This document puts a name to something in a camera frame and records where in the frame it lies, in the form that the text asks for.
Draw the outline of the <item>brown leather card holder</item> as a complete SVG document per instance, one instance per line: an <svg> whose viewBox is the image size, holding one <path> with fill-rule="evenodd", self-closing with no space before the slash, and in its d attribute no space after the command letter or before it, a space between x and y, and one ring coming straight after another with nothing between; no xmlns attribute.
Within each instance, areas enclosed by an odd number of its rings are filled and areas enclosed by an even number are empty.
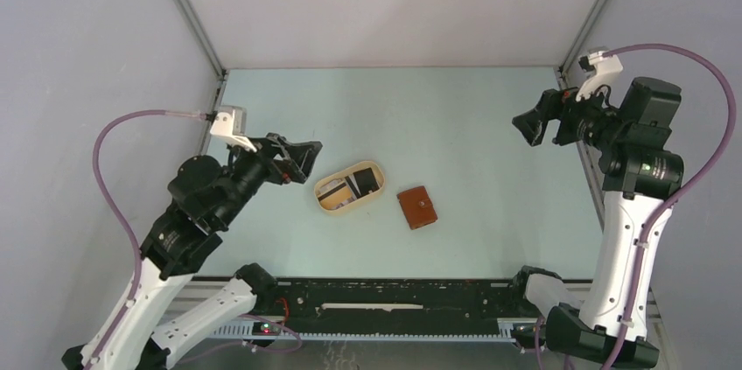
<svg viewBox="0 0 742 370"><path fill-rule="evenodd" d="M423 185L399 192L396 197L410 230L417 230L438 220L438 214Z"/></svg>

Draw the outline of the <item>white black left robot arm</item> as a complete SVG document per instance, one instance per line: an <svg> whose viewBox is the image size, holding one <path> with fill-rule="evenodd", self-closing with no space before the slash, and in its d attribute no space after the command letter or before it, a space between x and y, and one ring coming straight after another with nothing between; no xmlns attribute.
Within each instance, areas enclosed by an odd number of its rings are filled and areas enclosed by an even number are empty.
<svg viewBox="0 0 742 370"><path fill-rule="evenodd" d="M139 248L140 277L123 313L114 312L87 344L69 348L67 369L171 369L217 327L240 314L266 314L277 302L276 279L256 263L242 266L227 287L166 323L177 294L222 243L243 207L266 184L303 184L323 145L290 143L269 133L256 149L229 149L226 164L200 155L187 159L168 184L171 204L153 223Z"/></svg>

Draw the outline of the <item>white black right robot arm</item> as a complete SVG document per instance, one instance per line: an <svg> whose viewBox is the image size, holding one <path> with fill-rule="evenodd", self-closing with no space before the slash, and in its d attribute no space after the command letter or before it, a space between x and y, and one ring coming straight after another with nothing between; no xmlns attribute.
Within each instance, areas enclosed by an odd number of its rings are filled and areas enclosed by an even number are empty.
<svg viewBox="0 0 742 370"><path fill-rule="evenodd" d="M648 342L646 304L658 242L671 216L664 203L681 187L684 163L664 145L681 104L678 86L635 78L618 107L607 85L579 99L574 89L549 89L514 126L533 146L558 121L555 144L585 143L599 151L604 225L590 291L578 300L555 274L526 267L525 281L508 293L514 312L543 316L552 351L623 369L655 367L660 352Z"/></svg>

